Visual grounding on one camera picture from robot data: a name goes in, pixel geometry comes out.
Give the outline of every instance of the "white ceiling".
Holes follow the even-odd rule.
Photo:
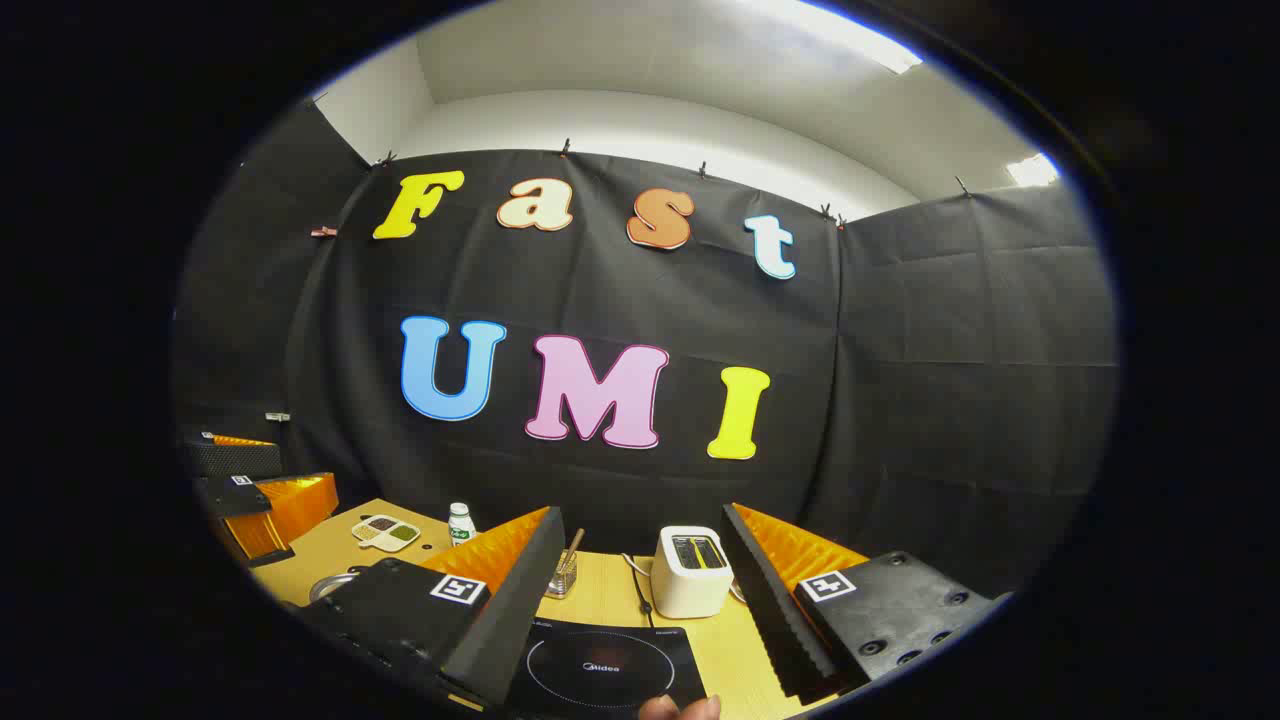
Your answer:
[[[527,90],[612,90],[700,102],[820,142],[920,200],[1012,184],[1036,154],[928,63],[893,74],[780,23],[758,3],[499,0],[417,36],[435,104]]]

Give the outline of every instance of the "wooden table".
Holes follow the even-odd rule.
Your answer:
[[[351,527],[360,521],[361,515],[378,514],[417,525],[422,534],[396,553],[357,547]],[[590,546],[591,528],[586,529],[582,543],[584,547]],[[421,562],[448,548],[449,532],[444,521],[411,512],[384,500],[374,500],[320,523],[293,542],[293,557],[253,568],[252,573],[278,600],[307,605],[307,593],[316,580],[346,573],[352,565],[372,565],[383,557]],[[649,550],[652,548],[641,548],[643,552]],[[635,557],[635,561],[648,571],[653,557]],[[652,603],[648,578],[640,577],[640,588]],[[577,582],[568,596],[563,600],[543,597],[538,616],[593,625],[648,626],[631,582],[631,568],[622,556],[582,550],[577,553]],[[751,615],[733,596],[726,600],[724,609],[713,618],[668,620],[654,611],[653,623],[660,628],[685,629],[707,693],[721,696],[721,717],[724,720],[792,717],[835,698],[831,696],[803,706],[796,698],[782,694]]]

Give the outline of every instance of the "blue letter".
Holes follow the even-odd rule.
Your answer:
[[[782,243],[791,245],[791,233],[782,229],[773,215],[748,218],[746,229],[755,233],[755,264],[767,275],[780,281],[791,279],[796,274],[796,266],[782,259]]]
[[[449,324],[417,315],[404,318],[401,332],[404,333],[401,389],[413,410],[436,420],[466,420],[484,410],[493,377],[493,348],[507,337],[507,328],[484,322],[462,324],[462,337],[467,338],[467,379],[458,395],[435,389],[435,354],[440,338],[449,334]]]

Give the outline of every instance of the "plastic bottle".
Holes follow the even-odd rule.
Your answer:
[[[471,510],[466,502],[449,505],[449,539],[457,547],[476,537],[476,525],[471,521]]]

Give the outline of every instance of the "utensil holder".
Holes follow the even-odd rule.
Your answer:
[[[568,560],[564,560],[564,552],[567,551],[561,551],[561,562],[556,568],[556,574],[552,575],[552,582],[547,583],[547,597],[562,598],[567,596],[577,580],[577,552],[573,552]]]

